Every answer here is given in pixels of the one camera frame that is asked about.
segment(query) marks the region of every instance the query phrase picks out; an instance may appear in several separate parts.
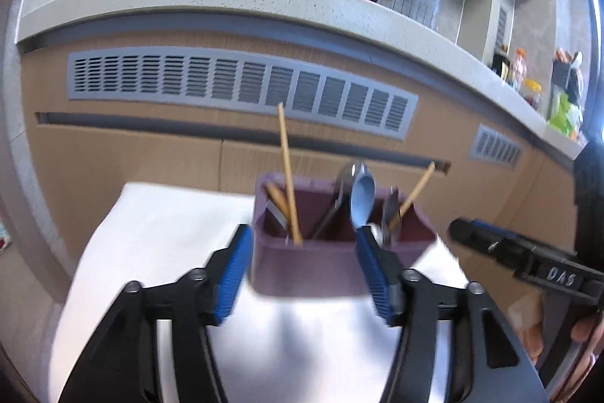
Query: screw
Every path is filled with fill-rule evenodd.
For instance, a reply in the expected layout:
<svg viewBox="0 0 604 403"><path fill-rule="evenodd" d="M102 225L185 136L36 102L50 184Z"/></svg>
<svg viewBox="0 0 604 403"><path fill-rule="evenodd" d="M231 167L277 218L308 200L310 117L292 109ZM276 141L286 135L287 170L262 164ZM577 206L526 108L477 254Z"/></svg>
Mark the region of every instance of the screw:
<svg viewBox="0 0 604 403"><path fill-rule="evenodd" d="M403 278L410 282L418 282L421 277L416 270L405 270L403 272Z"/></svg>
<svg viewBox="0 0 604 403"><path fill-rule="evenodd" d="M484 288L478 282L470 282L467 285L467 290L472 292L473 294L484 294Z"/></svg>
<svg viewBox="0 0 604 403"><path fill-rule="evenodd" d="M124 292L128 292L128 293L138 292L139 290L141 290L141 286L142 285L140 282L137 282L136 280L131 280L125 285Z"/></svg>
<svg viewBox="0 0 604 403"><path fill-rule="evenodd" d="M208 276L203 268L194 268L188 275L191 280L205 280Z"/></svg>

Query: white tablecloth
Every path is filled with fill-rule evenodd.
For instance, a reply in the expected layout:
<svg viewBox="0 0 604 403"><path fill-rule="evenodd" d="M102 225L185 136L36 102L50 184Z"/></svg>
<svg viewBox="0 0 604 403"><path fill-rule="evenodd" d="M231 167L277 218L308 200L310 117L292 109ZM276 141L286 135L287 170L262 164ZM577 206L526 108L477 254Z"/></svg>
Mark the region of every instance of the white tablecloth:
<svg viewBox="0 0 604 403"><path fill-rule="evenodd" d="M251 223L253 205L250 196L127 184L75 273L52 345L51 403L59 401L82 349L126 282L171 283L204 266L238 224ZM438 283L467 283L440 239L414 267ZM447 327L440 330L437 357L446 372ZM374 314L369 296L278 300L258 295L244 281L233 314L211 328L210 337L231 403L366 403L379 401L398 330ZM164 403L177 403L170 345L170 321L160 321ZM438 401L442 388L434 384L431 399Z"/></svg>

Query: purple utensil holder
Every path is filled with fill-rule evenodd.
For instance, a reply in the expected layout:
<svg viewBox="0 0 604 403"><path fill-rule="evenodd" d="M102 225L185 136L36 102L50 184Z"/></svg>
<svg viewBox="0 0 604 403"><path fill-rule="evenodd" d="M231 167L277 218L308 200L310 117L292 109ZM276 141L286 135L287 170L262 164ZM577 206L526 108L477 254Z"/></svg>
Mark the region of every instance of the purple utensil holder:
<svg viewBox="0 0 604 403"><path fill-rule="evenodd" d="M369 293L354 253L354 231L349 210L342 207L322 235L324 239L305 239L294 246L271 213L267 213L268 196L264 185L273 182L285 193L282 174L265 174L256 183L254 204L254 253L250 280L262 295L278 297L345 297ZM294 177L298 222L304 238L333 204L334 183ZM376 190L369 222L380 224L382 204L387 188ZM399 202L405 195L399 193ZM436 232L416 205L405 214L401 232L392 238L390 251L405 267L411 266L436 239Z"/></svg>

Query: plastic bottle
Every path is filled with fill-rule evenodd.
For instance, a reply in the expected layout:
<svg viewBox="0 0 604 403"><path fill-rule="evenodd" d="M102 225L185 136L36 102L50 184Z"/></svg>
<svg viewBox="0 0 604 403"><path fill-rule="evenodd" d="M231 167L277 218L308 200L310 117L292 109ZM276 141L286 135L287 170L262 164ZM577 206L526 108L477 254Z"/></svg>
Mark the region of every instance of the plastic bottle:
<svg viewBox="0 0 604 403"><path fill-rule="evenodd" d="M527 75L527 63L525 60L526 52L523 49L516 50L516 57L512 62L510 69L510 76L507 82L516 90L520 91L520 88L524 84L524 78Z"/></svg>

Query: wooden handle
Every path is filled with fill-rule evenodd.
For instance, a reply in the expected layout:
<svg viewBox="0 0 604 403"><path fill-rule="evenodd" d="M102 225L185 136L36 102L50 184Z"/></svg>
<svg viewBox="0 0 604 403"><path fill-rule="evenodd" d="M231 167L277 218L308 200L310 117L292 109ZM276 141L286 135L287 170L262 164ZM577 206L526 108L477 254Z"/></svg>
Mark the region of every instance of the wooden handle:
<svg viewBox="0 0 604 403"><path fill-rule="evenodd" d="M283 214L283 217L285 217L288 222L290 222L291 217L289 214L288 199L285 198L285 195L281 189L272 182L266 183L265 189L267 189L268 196L271 198L273 203L277 205L279 212Z"/></svg>
<svg viewBox="0 0 604 403"><path fill-rule="evenodd" d="M281 153L283 155L283 173L285 173L285 193L288 195L289 205L289 227L294 237L294 245L301 246L303 239L298 224L298 209L296 208L296 197L294 195L294 177L292 175L292 163L289 160L288 129L285 126L285 114L283 113L283 103L277 105L279 114L279 134L281 135Z"/></svg>
<svg viewBox="0 0 604 403"><path fill-rule="evenodd" d="M426 183L428 183L428 180L432 176L435 169L436 169L436 165L434 164L434 162L431 162L430 166L428 166L428 169L424 173L424 176L422 176L421 180L418 181L415 188L413 190L411 190L411 193L409 193L409 195L403 202L403 205L401 205L401 208L399 208L399 217L394 216L390 220L390 224L388 224L388 228L390 230L392 230L396 227L396 223L399 221L399 219L402 219L403 217L405 217L405 214L409 210L409 207L411 206L411 204L413 202L416 201L417 197L419 197L419 194L422 192L422 190L426 186Z"/></svg>

